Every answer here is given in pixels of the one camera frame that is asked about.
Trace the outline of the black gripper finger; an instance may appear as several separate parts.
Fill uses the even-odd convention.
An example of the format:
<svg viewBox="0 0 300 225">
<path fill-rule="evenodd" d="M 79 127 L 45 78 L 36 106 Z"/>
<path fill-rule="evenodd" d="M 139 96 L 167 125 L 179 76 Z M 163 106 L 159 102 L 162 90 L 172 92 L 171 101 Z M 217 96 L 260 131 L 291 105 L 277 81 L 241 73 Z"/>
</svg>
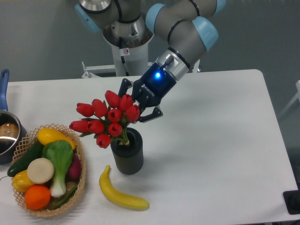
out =
<svg viewBox="0 0 300 225">
<path fill-rule="evenodd" d="M 118 96 L 122 97 L 123 95 L 125 95 L 127 93 L 127 90 L 129 88 L 133 87 L 133 84 L 134 84 L 133 81 L 130 81 L 127 78 L 124 78 L 121 82 L 120 89 L 119 89 L 119 92 L 118 92 Z"/>
<path fill-rule="evenodd" d="M 160 106 L 158 105 L 153 108 L 153 111 L 150 114 L 140 116 L 138 121 L 141 123 L 145 123 L 145 122 L 149 122 L 151 120 L 160 118 L 162 116 L 163 116 L 163 112 L 161 111 Z"/>
</svg>

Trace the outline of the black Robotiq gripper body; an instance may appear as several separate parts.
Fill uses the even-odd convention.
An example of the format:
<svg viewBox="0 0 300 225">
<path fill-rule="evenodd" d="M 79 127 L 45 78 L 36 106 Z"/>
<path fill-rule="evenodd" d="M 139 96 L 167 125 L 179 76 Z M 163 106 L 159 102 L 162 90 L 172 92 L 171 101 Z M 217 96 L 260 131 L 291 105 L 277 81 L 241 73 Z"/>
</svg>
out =
<svg viewBox="0 0 300 225">
<path fill-rule="evenodd" d="M 139 103 L 140 108 L 157 106 L 175 84 L 174 78 L 159 64 L 154 63 L 134 82 L 132 99 Z"/>
</svg>

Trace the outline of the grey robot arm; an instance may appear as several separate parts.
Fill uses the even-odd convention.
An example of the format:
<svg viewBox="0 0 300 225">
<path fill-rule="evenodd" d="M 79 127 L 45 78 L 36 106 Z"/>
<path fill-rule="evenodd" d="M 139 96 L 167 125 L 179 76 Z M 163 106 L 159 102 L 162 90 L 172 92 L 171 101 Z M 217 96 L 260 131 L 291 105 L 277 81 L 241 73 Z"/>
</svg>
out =
<svg viewBox="0 0 300 225">
<path fill-rule="evenodd" d="M 139 117 L 147 122 L 162 116 L 162 98 L 217 41 L 209 17 L 224 6 L 224 0 L 182 0 L 143 14 L 138 0 L 80 0 L 75 11 L 111 45 L 116 75 L 123 77 L 119 96 L 132 89 L 140 111 L 153 108 Z"/>
</svg>

